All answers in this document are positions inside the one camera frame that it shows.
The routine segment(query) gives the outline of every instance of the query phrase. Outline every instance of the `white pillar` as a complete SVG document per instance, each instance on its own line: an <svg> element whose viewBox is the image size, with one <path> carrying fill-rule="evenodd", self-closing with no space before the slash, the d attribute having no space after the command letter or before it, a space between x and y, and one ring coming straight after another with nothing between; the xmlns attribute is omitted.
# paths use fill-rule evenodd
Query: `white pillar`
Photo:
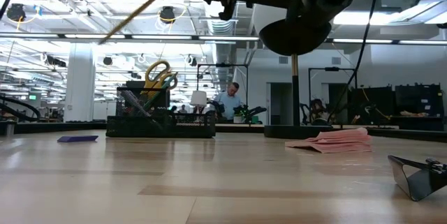
<svg viewBox="0 0 447 224"><path fill-rule="evenodd" d="M68 59L64 121L92 121L96 58L91 44L72 43Z"/></svg>

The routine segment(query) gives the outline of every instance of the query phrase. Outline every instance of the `purple notebook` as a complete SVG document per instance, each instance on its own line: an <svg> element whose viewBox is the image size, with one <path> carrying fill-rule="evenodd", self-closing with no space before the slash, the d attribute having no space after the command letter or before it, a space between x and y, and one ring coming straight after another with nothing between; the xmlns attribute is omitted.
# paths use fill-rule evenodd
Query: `purple notebook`
<svg viewBox="0 0 447 224"><path fill-rule="evenodd" d="M86 142L86 141L95 141L98 138L96 135L89 136L62 136L57 141L58 142Z"/></svg>

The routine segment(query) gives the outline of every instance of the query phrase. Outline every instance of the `wooden stick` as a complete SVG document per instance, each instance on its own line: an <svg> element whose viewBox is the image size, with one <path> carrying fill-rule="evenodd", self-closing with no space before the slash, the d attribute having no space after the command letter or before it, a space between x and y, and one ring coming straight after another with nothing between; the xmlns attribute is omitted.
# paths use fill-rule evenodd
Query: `wooden stick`
<svg viewBox="0 0 447 224"><path fill-rule="evenodd" d="M148 0L146 1L141 7L137 8L131 15L129 15L124 21L120 22L107 36L103 39L101 39L98 43L98 45L102 45L109 39L113 34L117 33L120 29L122 29L124 26L126 26L135 16L139 15L141 12L144 11L149 5L151 5L155 0Z"/></svg>

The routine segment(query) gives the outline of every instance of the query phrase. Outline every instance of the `black phone stand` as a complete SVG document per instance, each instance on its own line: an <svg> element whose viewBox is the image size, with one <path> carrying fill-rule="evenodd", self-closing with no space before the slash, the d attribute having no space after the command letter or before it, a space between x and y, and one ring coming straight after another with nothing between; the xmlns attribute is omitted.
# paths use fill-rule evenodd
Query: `black phone stand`
<svg viewBox="0 0 447 224"><path fill-rule="evenodd" d="M447 185L447 172L434 170L430 164L406 160L396 156L388 156L393 168L394 180L397 185L417 202ZM405 174L404 165L419 168L409 177Z"/></svg>

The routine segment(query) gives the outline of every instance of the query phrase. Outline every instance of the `blue shirt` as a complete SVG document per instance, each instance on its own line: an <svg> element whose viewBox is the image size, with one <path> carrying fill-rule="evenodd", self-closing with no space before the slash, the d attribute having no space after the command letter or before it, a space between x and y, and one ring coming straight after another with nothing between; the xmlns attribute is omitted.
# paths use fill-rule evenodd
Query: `blue shirt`
<svg viewBox="0 0 447 224"><path fill-rule="evenodd" d="M219 104L223 104L225 107L225 112L223 116L228 120L232 120L235 116L234 108L240 105L240 98L237 95L229 96L228 92L221 92L214 98L214 101L219 102Z"/></svg>

